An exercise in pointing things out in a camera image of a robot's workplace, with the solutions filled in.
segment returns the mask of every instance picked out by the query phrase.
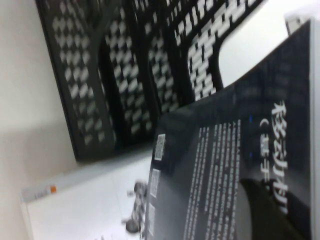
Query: product box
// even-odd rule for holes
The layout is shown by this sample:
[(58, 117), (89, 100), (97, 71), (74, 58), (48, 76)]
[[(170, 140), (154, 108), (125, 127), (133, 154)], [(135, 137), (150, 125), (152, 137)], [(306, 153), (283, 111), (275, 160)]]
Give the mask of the product box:
[(136, 183), (148, 182), (151, 156), (150, 147), (140, 149), (23, 189), (29, 239), (140, 240), (140, 229), (129, 232), (125, 223), (137, 200), (138, 213), (145, 213)]
[(320, 239), (318, 66), (312, 19), (232, 85), (161, 118), (146, 240)]

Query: white box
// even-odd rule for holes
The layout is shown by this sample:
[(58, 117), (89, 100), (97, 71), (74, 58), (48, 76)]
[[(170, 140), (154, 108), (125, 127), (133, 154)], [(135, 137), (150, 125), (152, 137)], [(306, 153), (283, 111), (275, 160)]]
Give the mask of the white box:
[(130, 217), (136, 180), (148, 181), (152, 151), (86, 166), (21, 191), (30, 240), (135, 240), (122, 219)]

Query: orange label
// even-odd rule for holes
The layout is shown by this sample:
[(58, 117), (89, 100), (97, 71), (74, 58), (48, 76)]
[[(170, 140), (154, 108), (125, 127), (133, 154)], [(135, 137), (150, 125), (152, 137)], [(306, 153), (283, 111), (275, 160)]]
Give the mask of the orange label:
[(56, 188), (56, 186), (50, 186), (50, 192), (52, 193), (52, 194), (55, 194), (56, 192), (57, 192), (57, 188)]

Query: white surface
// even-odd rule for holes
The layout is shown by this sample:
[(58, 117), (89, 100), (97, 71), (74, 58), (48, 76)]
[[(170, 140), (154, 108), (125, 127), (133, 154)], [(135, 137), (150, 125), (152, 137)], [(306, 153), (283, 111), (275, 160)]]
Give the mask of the white surface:
[(27, 205), (34, 240), (139, 240), (122, 219), (130, 217), (136, 180), (148, 181), (151, 154), (104, 166), (107, 174)]
[[(283, 41), (284, 13), (305, 2), (269, 0), (223, 46), (222, 80), (235, 81)], [(0, 1), (0, 32), (0, 239), (24, 240), (19, 190), (77, 165), (34, 1)]]

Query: product image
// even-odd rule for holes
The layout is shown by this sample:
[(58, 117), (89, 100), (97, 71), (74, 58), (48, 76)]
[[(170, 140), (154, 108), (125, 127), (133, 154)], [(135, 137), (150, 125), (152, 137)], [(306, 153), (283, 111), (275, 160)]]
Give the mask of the product image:
[(319, 64), (312, 19), (235, 83), (160, 119), (146, 240), (319, 239)]
[(145, 181), (136, 181), (134, 190), (128, 191), (128, 197), (135, 196), (132, 214), (129, 219), (122, 220), (125, 230), (130, 234), (140, 235), (140, 239), (145, 238), (145, 217), (147, 201), (148, 183)]

